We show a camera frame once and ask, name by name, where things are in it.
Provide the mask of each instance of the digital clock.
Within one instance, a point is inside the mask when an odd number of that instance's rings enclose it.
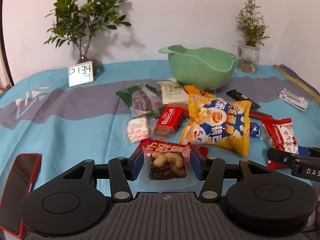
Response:
[[[80,63],[68,68],[69,87],[93,81],[92,61]]]

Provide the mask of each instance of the red biscuit wrapper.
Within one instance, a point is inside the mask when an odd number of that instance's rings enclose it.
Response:
[[[200,147],[200,146],[193,146],[190,145],[190,149],[197,149],[203,157],[207,157],[209,149],[207,147]],[[164,142],[159,140],[153,140],[151,138],[145,139],[140,142],[137,149],[142,149],[145,147],[145,149],[155,152],[162,152],[162,151],[181,151],[185,145],[178,144],[178,143],[170,143],[170,142]]]
[[[298,143],[293,134],[292,120],[290,118],[281,120],[263,118],[262,124],[266,130],[270,147],[298,154]],[[286,169],[287,166],[274,161],[268,161],[268,168],[279,170]]]
[[[183,117],[183,106],[166,106],[156,124],[154,133],[159,136],[169,137],[174,133]]]

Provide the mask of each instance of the circular cover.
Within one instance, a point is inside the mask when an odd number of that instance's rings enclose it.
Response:
[[[236,223],[270,232],[304,223],[315,205],[310,185],[278,172],[251,175],[226,194],[227,212]]]
[[[77,179],[47,183],[28,194],[20,205],[27,229],[49,236],[83,232],[96,225],[106,211],[105,196]]]

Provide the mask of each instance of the cashew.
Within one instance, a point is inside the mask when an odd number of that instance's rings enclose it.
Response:
[[[187,175],[187,171],[185,169],[179,169],[176,165],[171,165],[170,169],[180,177],[185,177]]]
[[[177,168],[181,168],[183,166],[182,158],[176,153],[169,152],[169,153],[165,153],[164,155],[167,157],[169,161],[174,161],[174,164],[177,166]]]
[[[167,162],[167,157],[164,154],[152,154],[152,157],[156,158],[153,161],[153,165],[156,167],[162,167]]]

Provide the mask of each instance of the ribbed gray surface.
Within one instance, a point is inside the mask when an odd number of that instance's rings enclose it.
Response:
[[[29,234],[25,240],[264,240],[234,226],[217,204],[199,202],[193,193],[140,193],[129,203],[113,206],[106,219],[76,236],[45,238]],[[307,240],[302,233],[277,238]]]

